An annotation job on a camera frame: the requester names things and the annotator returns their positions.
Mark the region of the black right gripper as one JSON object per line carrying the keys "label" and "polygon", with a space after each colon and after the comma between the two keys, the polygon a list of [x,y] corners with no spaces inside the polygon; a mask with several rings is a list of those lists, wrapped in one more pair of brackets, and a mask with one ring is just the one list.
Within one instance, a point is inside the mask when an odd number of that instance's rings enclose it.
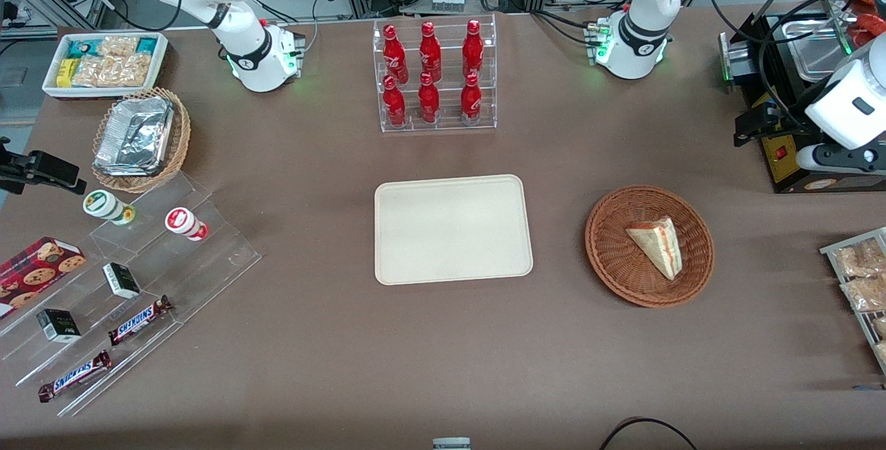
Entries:
{"label": "black right gripper", "polygon": [[10,152],[6,149],[10,141],[6,136],[1,137],[1,188],[4,191],[21,195],[25,185],[45,184],[84,195],[87,182],[79,178],[78,166],[40,150],[30,154]]}

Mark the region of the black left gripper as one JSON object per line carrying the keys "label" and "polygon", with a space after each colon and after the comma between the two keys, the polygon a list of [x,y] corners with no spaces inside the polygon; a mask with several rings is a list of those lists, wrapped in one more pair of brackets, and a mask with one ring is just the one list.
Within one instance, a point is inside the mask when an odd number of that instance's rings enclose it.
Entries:
{"label": "black left gripper", "polygon": [[750,141],[772,135],[823,135],[822,128],[816,125],[806,109],[822,96],[828,79],[820,79],[808,84],[803,91],[795,91],[791,84],[787,85],[788,96],[795,97],[788,105],[779,100],[778,88],[773,87],[766,79],[761,79],[766,90],[764,100],[772,100],[773,104],[757,105],[734,119],[734,146],[743,147]]}

